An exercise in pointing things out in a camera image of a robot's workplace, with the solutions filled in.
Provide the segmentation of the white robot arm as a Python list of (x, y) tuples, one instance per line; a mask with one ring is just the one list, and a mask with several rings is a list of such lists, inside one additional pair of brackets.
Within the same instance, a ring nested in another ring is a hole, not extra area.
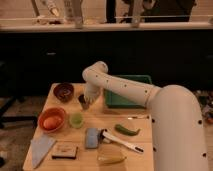
[(104, 88), (149, 110), (154, 171), (209, 171), (202, 111), (190, 90), (111, 76), (103, 61), (85, 68), (82, 77), (86, 82), (84, 96), (90, 103)]

